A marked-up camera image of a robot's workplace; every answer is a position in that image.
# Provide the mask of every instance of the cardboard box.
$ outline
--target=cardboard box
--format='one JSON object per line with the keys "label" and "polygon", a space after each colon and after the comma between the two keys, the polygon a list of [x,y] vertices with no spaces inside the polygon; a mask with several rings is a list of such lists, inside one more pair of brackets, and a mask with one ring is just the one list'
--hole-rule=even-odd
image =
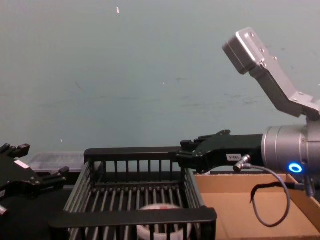
{"label": "cardboard box", "polygon": [[[286,182],[295,182],[290,175],[280,176]],[[320,239],[320,204],[303,191],[290,190],[290,211],[280,225],[270,228],[258,221],[250,193],[257,184],[276,182],[272,175],[196,175],[195,179],[204,204],[218,215],[217,240]],[[286,210],[286,194],[281,187],[259,189],[254,199],[266,223],[275,223]]]}

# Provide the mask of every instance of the gray cable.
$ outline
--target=gray cable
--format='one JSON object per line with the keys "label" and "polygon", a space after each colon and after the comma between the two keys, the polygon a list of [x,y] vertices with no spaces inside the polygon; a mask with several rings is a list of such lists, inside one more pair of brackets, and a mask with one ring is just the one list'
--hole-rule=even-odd
{"label": "gray cable", "polygon": [[249,163],[245,163],[243,165],[243,168],[244,169],[257,169],[257,170],[262,170],[262,171],[265,171],[265,172],[268,172],[270,174],[272,174],[282,185],[284,191],[285,191],[285,195],[286,195],[286,209],[285,209],[285,212],[283,214],[283,216],[280,218],[280,220],[278,220],[277,222],[273,223],[273,224],[268,224],[268,223],[265,223],[261,217],[259,216],[258,214],[258,210],[257,210],[257,206],[256,206],[256,202],[255,202],[255,198],[252,199],[252,204],[253,204],[253,209],[254,209],[254,213],[256,215],[256,218],[259,220],[259,222],[261,224],[263,224],[264,226],[266,227],[269,227],[269,228],[273,228],[275,226],[278,226],[280,223],[282,223],[286,217],[288,216],[288,213],[289,213],[289,209],[290,209],[290,194],[289,194],[289,190],[285,184],[285,182],[281,179],[280,176],[278,176],[274,171],[268,169],[268,168],[265,168],[263,166],[254,166],[254,165],[251,165]]}

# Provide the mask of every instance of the wire basket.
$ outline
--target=wire basket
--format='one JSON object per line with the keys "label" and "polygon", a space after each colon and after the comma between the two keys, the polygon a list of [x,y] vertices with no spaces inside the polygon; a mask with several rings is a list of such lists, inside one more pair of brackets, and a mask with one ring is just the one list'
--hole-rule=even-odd
{"label": "wire basket", "polygon": [[[204,206],[190,169],[175,162],[178,147],[92,148],[64,211],[49,222],[52,239],[151,240],[192,229],[188,239],[215,239],[217,214]],[[179,209],[141,210],[150,204]]]}

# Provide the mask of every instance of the label sticker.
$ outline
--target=label sticker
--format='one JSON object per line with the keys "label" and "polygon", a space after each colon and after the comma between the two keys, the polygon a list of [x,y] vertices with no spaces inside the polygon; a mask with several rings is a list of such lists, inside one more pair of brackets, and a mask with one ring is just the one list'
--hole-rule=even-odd
{"label": "label sticker", "polygon": [[18,164],[20,167],[24,168],[24,169],[28,169],[29,166],[27,164],[25,164],[24,162],[20,161],[20,160],[17,160],[17,161],[14,161],[16,164]]}
{"label": "label sticker", "polygon": [[226,159],[228,161],[235,161],[235,162],[238,162],[240,161],[242,158],[241,154],[227,154],[226,155]]}
{"label": "label sticker", "polygon": [[0,198],[4,197],[6,195],[6,190],[0,191]]}

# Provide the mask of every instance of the blue led ring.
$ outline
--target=blue led ring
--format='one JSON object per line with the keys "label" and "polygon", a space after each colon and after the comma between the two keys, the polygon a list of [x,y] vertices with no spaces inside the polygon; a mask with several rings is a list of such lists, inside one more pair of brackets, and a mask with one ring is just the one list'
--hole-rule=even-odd
{"label": "blue led ring", "polygon": [[297,163],[291,163],[291,164],[289,165],[289,170],[290,170],[291,172],[293,172],[293,173],[298,174],[298,173],[301,173],[301,172],[302,172],[302,167],[301,167],[299,164],[297,164]]}

